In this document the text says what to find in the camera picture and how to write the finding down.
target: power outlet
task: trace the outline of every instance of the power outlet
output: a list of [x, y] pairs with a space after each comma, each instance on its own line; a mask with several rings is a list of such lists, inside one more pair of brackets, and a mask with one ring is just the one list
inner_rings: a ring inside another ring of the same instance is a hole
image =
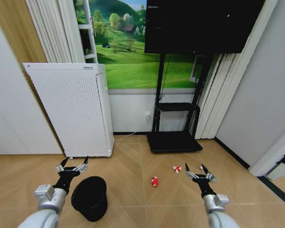
[[151, 112], [144, 112], [144, 117], [146, 117], [146, 120], [149, 121], [151, 119]]

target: black tv screen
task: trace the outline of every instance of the black tv screen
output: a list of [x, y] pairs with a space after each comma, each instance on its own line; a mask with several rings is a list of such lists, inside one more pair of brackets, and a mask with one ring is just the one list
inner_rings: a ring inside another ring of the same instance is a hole
[[147, 0], [146, 53], [240, 53], [264, 0]]

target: perforated panel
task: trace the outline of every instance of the perforated panel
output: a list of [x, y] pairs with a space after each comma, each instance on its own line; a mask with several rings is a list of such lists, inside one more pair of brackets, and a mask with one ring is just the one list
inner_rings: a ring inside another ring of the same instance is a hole
[[100, 83], [91, 69], [27, 69], [67, 156], [110, 156]]

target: wall poster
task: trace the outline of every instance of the wall poster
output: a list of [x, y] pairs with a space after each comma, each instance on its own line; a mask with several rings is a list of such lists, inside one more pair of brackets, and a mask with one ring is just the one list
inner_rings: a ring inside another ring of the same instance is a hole
[[[82, 0], [73, 1], [78, 23], [86, 24]], [[156, 88], [159, 54], [144, 52], [146, 0], [89, 0], [89, 4], [97, 58], [106, 65], [108, 87]], [[88, 37], [84, 30], [80, 32], [84, 52], [89, 54]], [[164, 74], [168, 59], [169, 54], [166, 54]], [[192, 65], [193, 55], [173, 54], [165, 88], [193, 88], [194, 82], [189, 80]]]

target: black wastebasket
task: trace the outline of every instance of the black wastebasket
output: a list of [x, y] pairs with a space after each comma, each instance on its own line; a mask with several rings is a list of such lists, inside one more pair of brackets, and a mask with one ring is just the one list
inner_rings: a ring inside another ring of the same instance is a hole
[[101, 219], [108, 207], [104, 179], [97, 176], [84, 179], [75, 188], [71, 202], [87, 220], [95, 222]]

